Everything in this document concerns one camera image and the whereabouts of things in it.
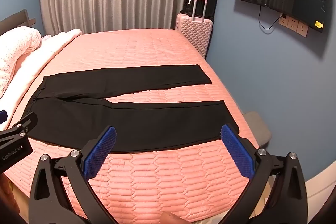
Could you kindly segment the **black pants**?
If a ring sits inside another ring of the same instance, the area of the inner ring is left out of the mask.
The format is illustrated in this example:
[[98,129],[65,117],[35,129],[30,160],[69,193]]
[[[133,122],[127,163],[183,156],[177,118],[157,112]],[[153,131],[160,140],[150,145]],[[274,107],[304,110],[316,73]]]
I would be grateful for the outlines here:
[[30,137],[82,149],[105,128],[116,129],[113,152],[179,149],[215,141],[237,123],[223,101],[183,103],[110,102],[110,98],[184,86],[209,85],[198,65],[104,68],[44,77],[25,114],[38,117]]

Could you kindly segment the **light pink folded blanket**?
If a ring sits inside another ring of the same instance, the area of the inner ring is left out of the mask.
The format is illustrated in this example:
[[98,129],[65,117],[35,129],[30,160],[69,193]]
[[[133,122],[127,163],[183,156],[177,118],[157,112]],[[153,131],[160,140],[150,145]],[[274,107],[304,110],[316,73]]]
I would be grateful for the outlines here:
[[80,29],[74,29],[68,32],[61,32],[55,36],[47,35],[42,38],[41,46],[22,60],[20,67],[14,74],[14,78],[1,98],[1,110],[7,112],[7,120],[1,125],[1,128],[9,126],[19,103],[42,69],[65,46],[81,34],[82,31]]

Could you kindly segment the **white dotted pillow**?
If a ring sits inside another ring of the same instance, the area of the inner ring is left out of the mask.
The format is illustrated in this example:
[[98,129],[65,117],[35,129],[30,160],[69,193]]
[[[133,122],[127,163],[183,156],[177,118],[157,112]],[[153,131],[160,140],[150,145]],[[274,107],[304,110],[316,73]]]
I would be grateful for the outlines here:
[[32,27],[20,26],[1,35],[1,97],[9,86],[16,63],[41,44],[41,33]]

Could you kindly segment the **grey bench stool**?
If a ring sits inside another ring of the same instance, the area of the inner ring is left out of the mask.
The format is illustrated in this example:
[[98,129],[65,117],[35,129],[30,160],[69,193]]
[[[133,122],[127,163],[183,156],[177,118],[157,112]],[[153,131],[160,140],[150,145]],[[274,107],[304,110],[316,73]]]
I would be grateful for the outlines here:
[[252,131],[259,147],[267,147],[269,141],[272,138],[272,133],[259,113],[255,111],[249,111],[244,113],[243,116],[248,126],[250,127],[250,130]]

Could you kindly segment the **grey bed headboard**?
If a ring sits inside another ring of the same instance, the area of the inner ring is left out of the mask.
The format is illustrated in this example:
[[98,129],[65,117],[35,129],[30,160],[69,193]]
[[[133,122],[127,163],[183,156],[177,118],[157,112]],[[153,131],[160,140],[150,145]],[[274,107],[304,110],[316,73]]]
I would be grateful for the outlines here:
[[32,27],[35,23],[36,19],[30,19],[27,10],[23,9],[0,21],[0,35],[20,26]]

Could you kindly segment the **pink hard suitcase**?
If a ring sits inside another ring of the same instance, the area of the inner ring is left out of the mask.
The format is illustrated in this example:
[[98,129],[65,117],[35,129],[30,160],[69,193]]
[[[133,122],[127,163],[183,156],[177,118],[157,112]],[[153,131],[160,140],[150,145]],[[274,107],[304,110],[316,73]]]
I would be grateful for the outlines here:
[[201,0],[204,2],[202,17],[195,16],[197,1],[199,0],[194,0],[192,16],[183,13],[177,15],[175,29],[181,32],[205,59],[213,30],[213,21],[205,18],[207,0]]

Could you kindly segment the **beige wall socket panel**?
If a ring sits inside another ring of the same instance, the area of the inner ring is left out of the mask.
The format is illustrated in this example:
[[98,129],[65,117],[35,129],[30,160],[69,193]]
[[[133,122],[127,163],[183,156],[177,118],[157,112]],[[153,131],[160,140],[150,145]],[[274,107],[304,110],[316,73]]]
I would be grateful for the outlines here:
[[289,28],[290,30],[296,32],[297,34],[303,36],[304,38],[307,37],[308,33],[308,25],[305,23],[302,23],[301,21],[292,18],[289,15],[284,15],[280,16],[280,19],[278,20],[278,24]]

